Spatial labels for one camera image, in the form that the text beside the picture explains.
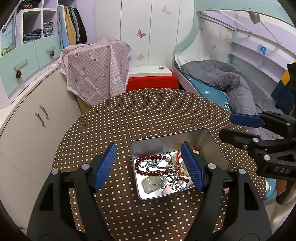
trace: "blue gripper pad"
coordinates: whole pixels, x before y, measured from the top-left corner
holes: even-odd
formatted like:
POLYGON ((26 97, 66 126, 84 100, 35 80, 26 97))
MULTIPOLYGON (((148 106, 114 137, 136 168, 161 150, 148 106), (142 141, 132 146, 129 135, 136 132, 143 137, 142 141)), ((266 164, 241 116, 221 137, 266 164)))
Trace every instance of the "blue gripper pad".
POLYGON ((192 150, 188 149, 185 143, 181 145, 181 156, 194 186, 197 187, 199 191, 204 191, 205 185, 202 182, 202 171, 192 155, 192 150))
POLYGON ((255 115, 232 114, 230 116, 230 122, 232 124, 248 126, 253 128, 259 128, 264 126, 264 120, 262 120, 259 116, 255 115))
POLYGON ((96 171, 95 178, 95 190, 98 191, 100 188, 104 187, 105 182, 110 174, 110 170, 113 166, 114 161, 117 156, 117 147, 115 144, 112 144, 109 149, 104 153, 104 159, 96 171))

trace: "pine cone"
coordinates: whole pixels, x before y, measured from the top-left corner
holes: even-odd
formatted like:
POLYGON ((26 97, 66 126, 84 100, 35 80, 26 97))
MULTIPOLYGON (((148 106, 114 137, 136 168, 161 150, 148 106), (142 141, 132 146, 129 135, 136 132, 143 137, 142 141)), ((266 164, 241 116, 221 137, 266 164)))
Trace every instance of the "pine cone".
POLYGON ((17 73, 16 73, 15 77, 17 79, 21 78, 22 77, 22 71, 21 70, 17 70, 17 73))
POLYGON ((51 51, 49 52, 49 56, 50 56, 50 57, 54 57, 54 51, 53 51, 53 50, 51 50, 51 51))

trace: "beige cabinet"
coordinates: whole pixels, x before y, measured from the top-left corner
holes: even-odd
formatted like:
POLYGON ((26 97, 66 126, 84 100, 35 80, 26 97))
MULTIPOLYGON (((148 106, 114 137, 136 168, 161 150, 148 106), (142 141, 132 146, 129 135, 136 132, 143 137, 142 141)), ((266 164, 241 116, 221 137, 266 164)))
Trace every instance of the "beige cabinet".
POLYGON ((80 117, 59 69, 35 87, 0 136, 0 199, 18 226, 27 228, 64 134, 80 117))

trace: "mint green drawer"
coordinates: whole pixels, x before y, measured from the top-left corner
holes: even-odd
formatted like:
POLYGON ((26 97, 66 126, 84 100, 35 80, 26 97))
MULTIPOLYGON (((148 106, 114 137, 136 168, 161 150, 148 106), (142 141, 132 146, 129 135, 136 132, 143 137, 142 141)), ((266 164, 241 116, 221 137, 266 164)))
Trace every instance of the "mint green drawer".
POLYGON ((61 44, 58 34, 41 38, 34 42, 40 68, 58 58, 61 54, 61 44), (54 51, 54 57, 49 56, 50 50, 54 51))
POLYGON ((30 74, 39 69, 34 41, 17 47, 0 58, 0 79, 5 93, 10 95, 13 90, 30 74), (17 79, 14 67, 22 71, 17 79))

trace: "red butterfly sticker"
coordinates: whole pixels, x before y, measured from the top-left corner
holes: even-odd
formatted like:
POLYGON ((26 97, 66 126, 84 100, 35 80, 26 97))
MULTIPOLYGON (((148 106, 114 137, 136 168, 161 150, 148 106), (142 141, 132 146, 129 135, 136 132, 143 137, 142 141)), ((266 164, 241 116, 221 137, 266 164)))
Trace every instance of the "red butterfly sticker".
POLYGON ((139 38, 143 38, 146 34, 142 34, 141 30, 139 29, 137 36, 139 36, 139 38))

